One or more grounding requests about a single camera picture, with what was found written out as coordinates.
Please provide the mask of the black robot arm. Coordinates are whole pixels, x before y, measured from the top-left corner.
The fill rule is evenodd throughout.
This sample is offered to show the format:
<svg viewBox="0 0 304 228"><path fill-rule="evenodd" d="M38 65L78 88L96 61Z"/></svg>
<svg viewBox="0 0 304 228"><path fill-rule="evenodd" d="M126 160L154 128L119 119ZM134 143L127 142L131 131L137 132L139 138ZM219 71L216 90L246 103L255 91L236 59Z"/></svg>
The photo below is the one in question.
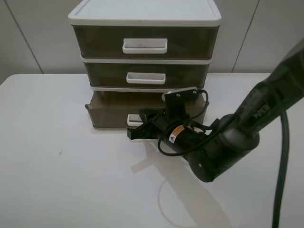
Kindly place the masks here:
<svg viewBox="0 0 304 228"><path fill-rule="evenodd" d="M300 41L258 83L233 114L203 126L174 112L141 110L142 125L127 129L135 139L156 139L182 157L203 182L214 181L259 144L259 132L304 96L304 43Z"/></svg>

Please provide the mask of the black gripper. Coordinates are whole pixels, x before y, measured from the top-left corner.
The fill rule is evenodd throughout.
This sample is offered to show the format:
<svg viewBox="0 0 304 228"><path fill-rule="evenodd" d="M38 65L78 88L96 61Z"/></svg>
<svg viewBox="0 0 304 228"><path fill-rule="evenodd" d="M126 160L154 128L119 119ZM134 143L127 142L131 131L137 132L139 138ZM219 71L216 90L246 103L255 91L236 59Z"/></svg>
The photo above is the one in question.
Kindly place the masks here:
<svg viewBox="0 0 304 228"><path fill-rule="evenodd" d="M203 128L201 124L180 118L168 119L160 109L142 109L139 112L142 123L148 122L148 127L138 126L127 128L127 137L130 140L152 139L157 140L158 150L161 143L165 143L175 153L190 153L195 146L205 140L205 132L196 132L193 127Z"/></svg>

